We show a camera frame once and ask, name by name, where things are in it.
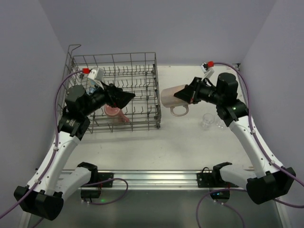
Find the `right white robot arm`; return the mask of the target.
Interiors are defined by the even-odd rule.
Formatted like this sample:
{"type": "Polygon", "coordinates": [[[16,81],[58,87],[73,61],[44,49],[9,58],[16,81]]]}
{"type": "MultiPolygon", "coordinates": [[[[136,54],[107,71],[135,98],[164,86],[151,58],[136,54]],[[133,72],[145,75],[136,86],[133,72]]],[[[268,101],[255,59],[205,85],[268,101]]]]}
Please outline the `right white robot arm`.
{"type": "Polygon", "coordinates": [[[241,187],[256,204],[274,200],[289,192],[295,171],[291,167],[284,167],[253,126],[248,107],[238,99],[235,75],[219,74],[216,85],[207,78],[195,77],[189,85],[175,92],[174,97],[189,105],[200,101],[214,104],[219,118],[238,138],[254,167],[254,173],[250,173],[230,162],[217,164],[212,169],[214,183],[232,183],[241,187]]]}

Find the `pale pink mug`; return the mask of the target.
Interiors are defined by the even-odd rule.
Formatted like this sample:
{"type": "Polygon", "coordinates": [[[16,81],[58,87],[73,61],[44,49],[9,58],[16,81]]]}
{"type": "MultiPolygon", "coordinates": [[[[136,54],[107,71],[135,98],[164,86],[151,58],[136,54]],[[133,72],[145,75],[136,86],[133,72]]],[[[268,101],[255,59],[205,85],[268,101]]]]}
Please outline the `pale pink mug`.
{"type": "Polygon", "coordinates": [[[175,97],[174,94],[176,92],[181,91],[184,89],[186,85],[180,85],[180,86],[174,86],[170,88],[163,89],[161,92],[161,103],[165,108],[169,108],[170,112],[173,116],[181,117],[185,116],[189,112],[189,106],[188,103],[175,97]],[[174,112],[174,108],[182,106],[185,108],[185,112],[183,114],[176,114],[174,112]]]}

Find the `salmon pink mug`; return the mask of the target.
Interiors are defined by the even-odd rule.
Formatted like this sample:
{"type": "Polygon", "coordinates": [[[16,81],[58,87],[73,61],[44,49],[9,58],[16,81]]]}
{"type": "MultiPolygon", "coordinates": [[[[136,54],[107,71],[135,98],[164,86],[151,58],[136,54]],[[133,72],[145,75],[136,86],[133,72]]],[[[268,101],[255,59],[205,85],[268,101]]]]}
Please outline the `salmon pink mug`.
{"type": "Polygon", "coordinates": [[[104,112],[107,118],[110,120],[111,123],[113,124],[120,124],[120,123],[129,123],[130,120],[128,117],[126,117],[122,110],[119,108],[114,108],[109,105],[104,106],[104,112]]]}

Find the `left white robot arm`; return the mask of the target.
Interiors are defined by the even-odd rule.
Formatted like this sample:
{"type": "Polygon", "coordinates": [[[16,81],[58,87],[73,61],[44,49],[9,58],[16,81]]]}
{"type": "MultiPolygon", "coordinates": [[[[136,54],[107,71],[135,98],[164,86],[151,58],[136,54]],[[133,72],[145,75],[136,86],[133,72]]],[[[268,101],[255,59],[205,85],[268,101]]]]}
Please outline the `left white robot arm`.
{"type": "Polygon", "coordinates": [[[98,179],[97,166],[82,162],[63,180],[60,174],[72,151],[78,146],[89,125],[89,115],[105,104],[122,109],[135,97],[113,84],[102,83],[88,94],[82,85],[67,90],[66,106],[55,138],[40,167],[25,187],[18,186],[14,197],[24,212],[54,220],[64,202],[81,186],[98,179]]]}

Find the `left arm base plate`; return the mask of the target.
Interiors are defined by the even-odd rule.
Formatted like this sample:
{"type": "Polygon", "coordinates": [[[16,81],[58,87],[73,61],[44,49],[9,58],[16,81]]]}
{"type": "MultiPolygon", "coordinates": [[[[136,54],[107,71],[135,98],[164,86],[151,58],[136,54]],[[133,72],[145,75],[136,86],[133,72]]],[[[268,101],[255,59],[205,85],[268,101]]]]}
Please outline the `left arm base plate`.
{"type": "MultiPolygon", "coordinates": [[[[101,181],[105,181],[108,179],[112,179],[114,174],[112,172],[99,172],[93,177],[88,184],[93,184],[101,181]]],[[[102,190],[111,188],[113,186],[113,181],[109,181],[107,183],[96,184],[89,187],[82,187],[80,191],[80,197],[82,200],[88,200],[90,202],[93,199],[98,199],[101,197],[102,190]]]]}

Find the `blue printed cup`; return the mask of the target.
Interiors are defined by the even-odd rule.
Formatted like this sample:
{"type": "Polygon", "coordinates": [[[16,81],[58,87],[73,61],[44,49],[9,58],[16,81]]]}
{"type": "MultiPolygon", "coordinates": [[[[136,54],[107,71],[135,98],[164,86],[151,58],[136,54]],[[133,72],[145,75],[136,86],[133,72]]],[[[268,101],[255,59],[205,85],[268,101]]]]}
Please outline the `blue printed cup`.
{"type": "Polygon", "coordinates": [[[92,94],[98,87],[99,87],[99,84],[92,80],[92,79],[88,79],[88,84],[89,84],[89,88],[87,90],[87,94],[92,94]]]}

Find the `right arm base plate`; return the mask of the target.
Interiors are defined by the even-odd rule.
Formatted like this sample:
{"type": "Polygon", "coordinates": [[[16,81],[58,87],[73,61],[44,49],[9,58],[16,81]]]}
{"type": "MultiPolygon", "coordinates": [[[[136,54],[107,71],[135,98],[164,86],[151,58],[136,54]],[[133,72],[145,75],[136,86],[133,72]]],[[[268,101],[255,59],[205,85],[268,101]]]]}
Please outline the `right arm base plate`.
{"type": "MultiPolygon", "coordinates": [[[[196,173],[196,180],[199,188],[207,188],[209,191],[212,191],[214,188],[238,188],[238,186],[233,183],[216,180],[212,174],[212,170],[208,167],[204,167],[202,171],[196,173]]],[[[226,203],[230,198],[230,192],[220,191],[212,193],[210,196],[217,202],[226,203]]]]}

